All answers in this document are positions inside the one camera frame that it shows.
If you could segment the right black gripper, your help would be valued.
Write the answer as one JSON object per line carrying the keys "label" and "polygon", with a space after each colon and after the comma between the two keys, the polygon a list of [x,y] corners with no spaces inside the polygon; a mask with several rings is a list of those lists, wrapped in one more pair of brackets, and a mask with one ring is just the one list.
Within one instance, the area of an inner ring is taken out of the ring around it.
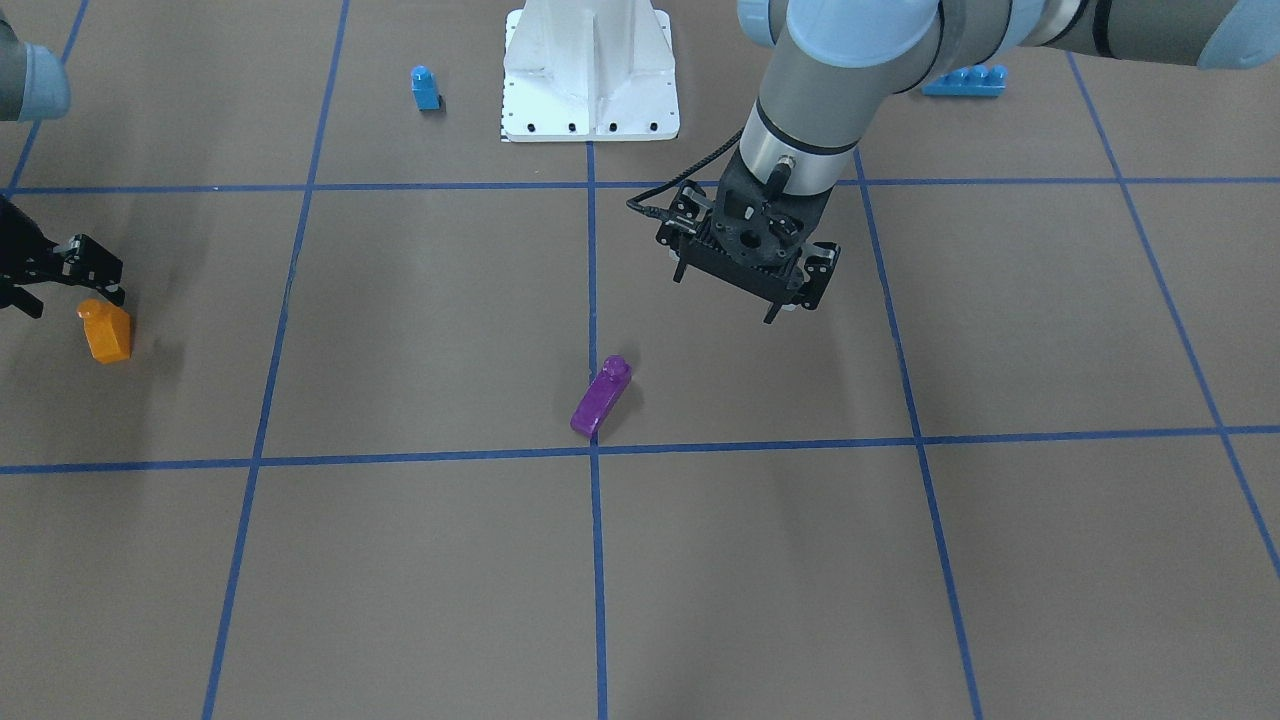
{"label": "right black gripper", "polygon": [[123,261],[92,237],[76,234],[55,243],[12,200],[1,199],[1,309],[40,319],[44,302],[26,290],[38,283],[88,288],[123,307],[122,274]]}

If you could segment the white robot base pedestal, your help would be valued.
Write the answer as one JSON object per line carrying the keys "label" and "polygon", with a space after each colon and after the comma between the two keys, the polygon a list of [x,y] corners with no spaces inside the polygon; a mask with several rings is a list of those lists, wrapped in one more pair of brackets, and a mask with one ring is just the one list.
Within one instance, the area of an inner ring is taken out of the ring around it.
{"label": "white robot base pedestal", "polygon": [[650,1],[526,1],[504,20],[500,138],[678,137],[671,18]]}

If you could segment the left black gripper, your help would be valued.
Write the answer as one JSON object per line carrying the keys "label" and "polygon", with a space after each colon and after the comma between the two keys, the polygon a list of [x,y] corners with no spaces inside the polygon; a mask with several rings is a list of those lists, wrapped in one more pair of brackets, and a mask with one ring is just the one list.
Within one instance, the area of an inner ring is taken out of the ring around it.
{"label": "left black gripper", "polygon": [[675,283],[680,283],[691,266],[763,299],[771,304],[764,315],[765,325],[773,324],[791,306],[819,305],[841,256],[837,243],[805,242],[773,264],[744,261],[739,252],[713,236],[713,223],[708,218],[689,228],[663,224],[655,241],[673,255]]}

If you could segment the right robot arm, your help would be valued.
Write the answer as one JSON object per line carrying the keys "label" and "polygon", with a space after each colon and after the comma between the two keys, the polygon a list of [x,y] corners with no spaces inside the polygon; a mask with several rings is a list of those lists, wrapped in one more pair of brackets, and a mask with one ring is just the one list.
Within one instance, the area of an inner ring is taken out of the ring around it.
{"label": "right robot arm", "polygon": [[[64,63],[49,47],[22,40],[1,17],[1,119],[35,122],[63,118],[70,109]],[[29,318],[44,315],[44,302],[26,287],[58,283],[99,293],[123,307],[123,261],[87,234],[51,241],[10,199],[1,199],[1,307]]]}

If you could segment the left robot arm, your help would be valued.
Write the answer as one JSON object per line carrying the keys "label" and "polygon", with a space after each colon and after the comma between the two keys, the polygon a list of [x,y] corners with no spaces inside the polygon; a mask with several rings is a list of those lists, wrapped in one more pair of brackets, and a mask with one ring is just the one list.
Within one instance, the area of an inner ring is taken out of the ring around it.
{"label": "left robot arm", "polygon": [[685,172],[659,222],[675,282],[695,269],[767,302],[813,310],[840,246],[815,242],[829,196],[886,99],[1012,47],[1244,70],[1277,55],[1275,1],[741,1],[742,32],[772,51],[714,196]]}

